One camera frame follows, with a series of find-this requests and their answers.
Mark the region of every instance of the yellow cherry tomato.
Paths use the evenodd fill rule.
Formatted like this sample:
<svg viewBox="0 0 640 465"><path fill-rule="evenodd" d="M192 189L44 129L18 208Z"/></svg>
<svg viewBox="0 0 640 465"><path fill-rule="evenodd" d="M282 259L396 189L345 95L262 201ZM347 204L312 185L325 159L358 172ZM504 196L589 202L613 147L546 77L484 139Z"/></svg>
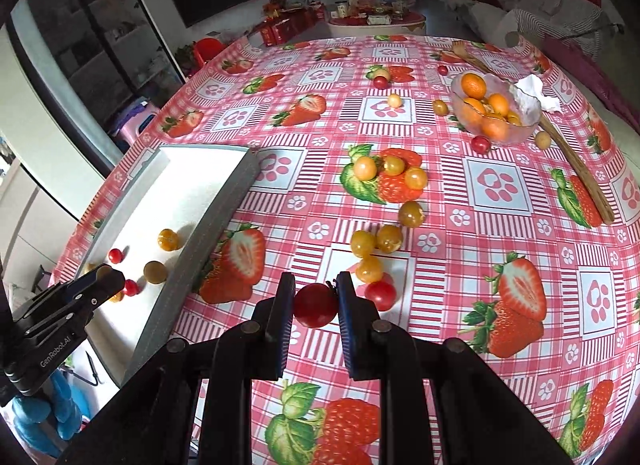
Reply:
<svg viewBox="0 0 640 465"><path fill-rule="evenodd" d="M396 252L402 245L402 231L395 225L383 225L376 235L376 246L381 252Z"/></svg>
<svg viewBox="0 0 640 465"><path fill-rule="evenodd" d="M400 108L402 106L402 97L396 93L391 93L391 95L386 98L386 103L392 108Z"/></svg>
<svg viewBox="0 0 640 465"><path fill-rule="evenodd" d="M404 173L404 182L409 189L422 190L427 187L427 173L421 168L409 168Z"/></svg>
<svg viewBox="0 0 640 465"><path fill-rule="evenodd" d="M439 117L443 117L449 113L449 106L447 106L444 100L434 100L431 105L433 105L433 112Z"/></svg>
<svg viewBox="0 0 640 465"><path fill-rule="evenodd" d="M180 238L171 229L162 229L158 235L158 246L166 252L180 248Z"/></svg>
<svg viewBox="0 0 640 465"><path fill-rule="evenodd" d="M401 225L415 229L424 223L424 210L417 201L406 201L398 211L398 220Z"/></svg>
<svg viewBox="0 0 640 465"><path fill-rule="evenodd" d="M377 174L376 161L370 156L361 156L353 164L353 175L361 182L373 180Z"/></svg>
<svg viewBox="0 0 640 465"><path fill-rule="evenodd" d="M376 248L376 237L366 230L356 230L351 235L351 252L356 257L366 257Z"/></svg>
<svg viewBox="0 0 640 465"><path fill-rule="evenodd" d="M398 176L404 171L404 160L397 156L387 155L385 156L384 169L389 176Z"/></svg>
<svg viewBox="0 0 640 465"><path fill-rule="evenodd" d="M373 255L363 257L356 268L356 277L363 283L375 283L382 279L382 263Z"/></svg>

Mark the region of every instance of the paw print pattern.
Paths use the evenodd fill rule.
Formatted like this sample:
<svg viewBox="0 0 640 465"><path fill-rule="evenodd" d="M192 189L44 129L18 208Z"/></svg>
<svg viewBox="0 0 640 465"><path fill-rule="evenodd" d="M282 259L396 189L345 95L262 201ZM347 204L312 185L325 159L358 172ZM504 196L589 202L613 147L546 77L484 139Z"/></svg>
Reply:
<svg viewBox="0 0 640 465"><path fill-rule="evenodd" d="M595 324L607 320L607 312L611 308L607 285L601 285L594 279L587 292L586 302L591 306L591 320Z"/></svg>
<svg viewBox="0 0 640 465"><path fill-rule="evenodd" d="M478 184L484 187L484 193L491 201L513 201L512 196L518 193L513 185L513 176L505 172L497 173L492 168L486 168L477 178Z"/></svg>
<svg viewBox="0 0 640 465"><path fill-rule="evenodd" d="M471 216L469 216L464 209L453 209L449 219L456 227L462 227L462 225L469 225L471 223Z"/></svg>
<svg viewBox="0 0 640 465"><path fill-rule="evenodd" d="M442 146L447 153L457 153L460 150L460 146L452 142L445 142Z"/></svg>
<svg viewBox="0 0 640 465"><path fill-rule="evenodd" d="M549 225L548 220L538 220L538 222L536 223L536 227L538 228L538 232L540 234L544 234L545 236L551 235L551 225Z"/></svg>
<svg viewBox="0 0 640 465"><path fill-rule="evenodd" d="M540 384L540 388L538 390L538 396L540 400L548 400L551 398L551 394L556 390L556 383L553 379L548 379L548 381L542 382Z"/></svg>
<svg viewBox="0 0 640 465"><path fill-rule="evenodd" d="M442 245L442 241L433 232L430 234L420 234L420 236L418 236L418 246L422 252L433 254L437 252L440 245Z"/></svg>
<svg viewBox="0 0 640 465"><path fill-rule="evenodd" d="M329 235L329 225L321 223L319 221L311 223L306 230L308 231L309 239L324 239Z"/></svg>
<svg viewBox="0 0 640 465"><path fill-rule="evenodd" d="M287 202L287 208L293 209L294 211L302 210L306 207L306 197L305 196L294 196L293 198L289 198Z"/></svg>
<svg viewBox="0 0 640 465"><path fill-rule="evenodd" d="M566 360L567 364L572 364L578 360L578 353L580 350L578 349L577 344L569 344L566 348L566 352L564 353L564 360Z"/></svg>
<svg viewBox="0 0 640 465"><path fill-rule="evenodd" d="M572 249L567 247L562 247L562 252L560 252L560 255L562 255L562 259L567 265L571 265L571 263L574 262L575 256L574 256L574 251L572 251Z"/></svg>
<svg viewBox="0 0 640 465"><path fill-rule="evenodd" d="M274 182L279 174L287 174L289 168L287 167L291 163L290 158L283 156L278 158L275 153L265 156L260 160L260 174L256 180L261 182L267 180L267 182Z"/></svg>

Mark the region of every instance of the chair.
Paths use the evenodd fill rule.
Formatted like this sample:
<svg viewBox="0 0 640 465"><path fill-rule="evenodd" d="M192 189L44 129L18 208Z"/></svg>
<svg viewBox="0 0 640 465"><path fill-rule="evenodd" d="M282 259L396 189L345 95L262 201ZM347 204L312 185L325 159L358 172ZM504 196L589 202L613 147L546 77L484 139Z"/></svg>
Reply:
<svg viewBox="0 0 640 465"><path fill-rule="evenodd" d="M198 64L198 68L202 68L225 48L226 46L223 43L214 38L204 38L196 42L193 45L193 57Z"/></svg>

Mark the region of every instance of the round table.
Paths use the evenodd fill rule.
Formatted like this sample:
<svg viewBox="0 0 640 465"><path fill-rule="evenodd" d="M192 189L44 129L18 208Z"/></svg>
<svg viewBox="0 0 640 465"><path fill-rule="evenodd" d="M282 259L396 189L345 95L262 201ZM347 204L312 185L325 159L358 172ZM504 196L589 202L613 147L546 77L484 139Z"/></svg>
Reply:
<svg viewBox="0 0 640 465"><path fill-rule="evenodd" d="M327 23L332 38L366 37L366 36L396 36L409 34L424 36L427 33L426 18L417 12L409 12L401 20L393 20L389 25L354 25L353 19L331 18Z"/></svg>
<svg viewBox="0 0 640 465"><path fill-rule="evenodd" d="M493 303L506 302L521 279L536 304L545 304L544 310L539 307L527 315L516 315L515 310L509 314L520 327L518 337L531 340L516 341L524 349L515 355L483 357L572 457L593 457L616 434L640 393L634 304L640 269L638 184L595 111L558 67L528 42L521 40L505 51L478 43L468 43L467 49L507 79L538 73L545 94L560 99L562 112L548 116L612 204L612 226L600 224L574 187L574 172L555 145L540 152L528 140L478 156L454 116L434 115L431 102L442 99L450 104L451 78L470 68L452 54L450 39L380 39L325 39L265 52L245 39L233 44L172 97L107 178L70 239L54 278L74 276L100 220L122 193L131 169L149 152L170 142L250 146L262 172L228 228L235 231L250 223L264 235L262 279L249 301L208 305L198 295L189 295L174 327L177 336L192 342L218 336L249 319L254 305L274 294L283 271L295 274L298 288L332 279L342 270L353 272L358 261L350 252L351 233L397 224L399 204L380 200L382 184L377 181L375 187L351 187L355 198L340 183L340 175L355 156L389 147L412 150L422 157L430 178L418 199L427 216L420 228L402 229L404 241L397 252L380 255L400 295L382 317L414 337L441 341L460 336L471 342L472 333L458 332L482 328L487 307L478 304L498 311ZM229 63L222 65L223 60ZM249 62L236 64L238 60ZM376 90L366 76L373 65L412 70L392 68L404 74L401 82ZM439 65L447 66L447 76L438 74ZM391 90L404 98L398 110L386 104ZM281 113L309 94L315 95L310 102L321 110L320 117L288 126ZM163 131L167 116L194 110L204 113L194 130L184 130L178 138ZM362 295L355 277L354 285ZM505 311L498 316L507 315ZM503 347L514 343L475 342L497 354L504 352L498 348L500 342ZM337 319L316 330L294 320L286 382L255 383L254 463L276 459L270 456L265 430L282 412L286 385L315 384L305 390L312 408L340 410L344 406L336 400L345 397L379 405L377 383L351 381L343 364ZM428 389L426 394L435 427ZM580 417L588 404L592 413L585 425ZM597 419L604 424L594 429ZM195 438L199 423L196 418ZM590 437L593 442L583 440L585 427L596 432L597 437ZM433 432L437 459L439 439ZM301 463L311 460L314 443L307 442L312 450ZM363 444L362 450L375 460L378 443ZM278 459L280 465L288 465Z"/></svg>

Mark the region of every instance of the white tray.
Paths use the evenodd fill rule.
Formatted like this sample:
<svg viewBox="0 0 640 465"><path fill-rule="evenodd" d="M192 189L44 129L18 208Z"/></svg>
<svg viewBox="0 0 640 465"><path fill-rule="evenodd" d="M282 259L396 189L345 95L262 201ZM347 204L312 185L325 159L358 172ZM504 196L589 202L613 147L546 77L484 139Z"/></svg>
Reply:
<svg viewBox="0 0 640 465"><path fill-rule="evenodd" d="M237 181L242 181L241 174L247 172L250 173L248 178L244 178L247 185L239 189ZM120 264L112 265L113 268L140 286L140 293L134 297L124 297L120 302L105 302L87 325L90 341L116 384L121 385L126 375L131 374L127 368L162 290L170 287L172 282L174 287L179 282L179 300L173 297L172 302L174 310L175 304L181 307L193 280L220 236L210 241L207 233L214 228L222 232L256 174L255 156L247 148L162 146L145 163L105 218L79 274L87 262L109 263L107 253L112 248L119 248L125 257ZM227 185L227 192L224 193L225 206L222 210L227 210L225 219L225 215L220 214L221 208L214 208L212 202L220 195L227 180L232 180L232 185ZM236 206L231 208L228 206L229 190L237 201ZM199 227L201 239L190 239L195 237L198 224L210 208L216 211L210 215L214 217L209 217L207 225ZM158 246L158 233L165 228L174 230L180 236L181 248L177 251L165 252ZM181 258L183 254L188 255L189 261L182 261L180 268L177 268L178 262L185 259ZM161 285L151 285L143 278L145 264L153 260L164 263L169 271L167 282ZM168 334L172 319L164 316L163 323L171 324L160 327L162 333ZM166 335L164 338L161 335L155 346L162 346L165 341Z"/></svg>

